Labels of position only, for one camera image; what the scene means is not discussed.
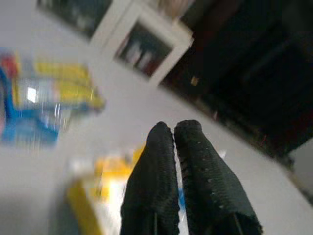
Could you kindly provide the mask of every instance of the white cabinet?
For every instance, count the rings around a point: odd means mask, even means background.
[[[192,42],[192,32],[180,21],[160,15],[142,1],[133,1],[105,45],[104,53],[157,86]]]

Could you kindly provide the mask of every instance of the black mesh fabric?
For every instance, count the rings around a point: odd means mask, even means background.
[[[232,213],[247,218],[246,225],[258,227],[257,235],[261,234],[261,225],[241,183],[205,137],[200,123],[180,122],[174,136],[189,234],[211,234],[210,229]]]
[[[150,131],[146,147],[127,182],[121,208],[121,235],[143,234],[142,223],[150,223],[147,218],[152,213],[157,214],[162,235],[178,235],[178,212],[173,136],[170,128],[159,122]]]

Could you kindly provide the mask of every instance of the yellow package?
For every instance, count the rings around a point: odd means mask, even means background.
[[[122,185],[129,178],[132,168],[123,159],[98,160],[95,163],[95,178],[92,195],[101,201],[110,201],[110,193],[120,182]]]
[[[87,67],[78,63],[55,63],[16,55],[18,76],[12,81],[17,109],[43,107],[102,109],[104,100],[93,86]]]

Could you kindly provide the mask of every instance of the plastic packaging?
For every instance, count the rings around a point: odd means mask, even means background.
[[[2,141],[54,144],[73,117],[104,108],[82,64],[56,63],[1,50],[0,65]],[[5,118],[1,121],[3,106]]]

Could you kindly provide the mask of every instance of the white surface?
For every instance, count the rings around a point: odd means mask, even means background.
[[[291,152],[294,158],[294,173],[300,183],[313,194],[313,140]]]
[[[171,127],[197,119],[241,179],[266,235],[312,235],[313,211],[280,167],[163,90],[90,49],[57,22],[35,13],[35,0],[1,0],[0,45],[56,58],[87,61],[106,110],[72,125],[53,150],[30,152],[0,147],[0,234],[47,235],[53,230],[69,159],[94,157],[142,143],[163,120]]]

